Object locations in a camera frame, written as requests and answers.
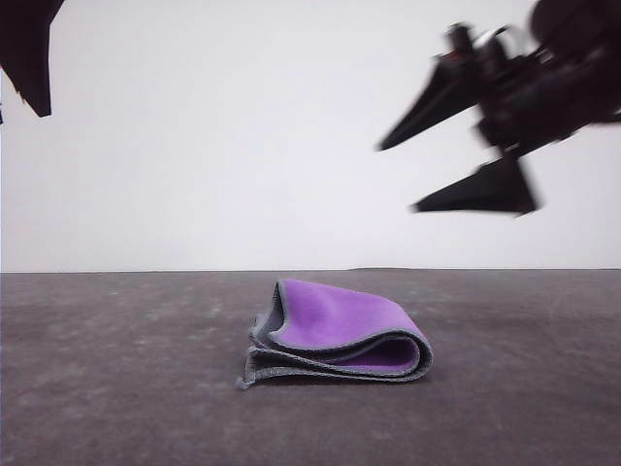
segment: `black robotic claw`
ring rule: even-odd
[[[537,208],[518,158],[567,139],[591,123],[621,120],[621,2],[539,0],[532,16],[540,47],[509,58],[499,35],[482,43],[452,26],[452,52],[439,58],[427,88],[380,143],[393,148],[478,105],[477,128],[501,159],[420,201],[418,211],[529,213]]]
[[[0,65],[39,117],[51,114],[49,26],[63,1],[0,2]]]

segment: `microfiber towel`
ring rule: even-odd
[[[297,280],[278,281],[272,310],[250,329],[240,388],[283,376],[409,382],[427,373],[429,342],[398,304]]]

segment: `gray floor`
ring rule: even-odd
[[[417,383],[238,391],[276,278],[402,304]],[[3,464],[621,464],[621,272],[5,275]]]

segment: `white backdrop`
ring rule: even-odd
[[[67,0],[53,115],[3,81],[3,270],[619,267],[619,129],[526,157],[519,219],[407,210],[493,156],[474,110],[374,152],[450,23],[531,5]]]

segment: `folded cloth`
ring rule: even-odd
[[[272,310],[250,329],[237,385],[282,376],[409,382],[432,350],[398,304],[373,294],[297,280],[278,281]]]

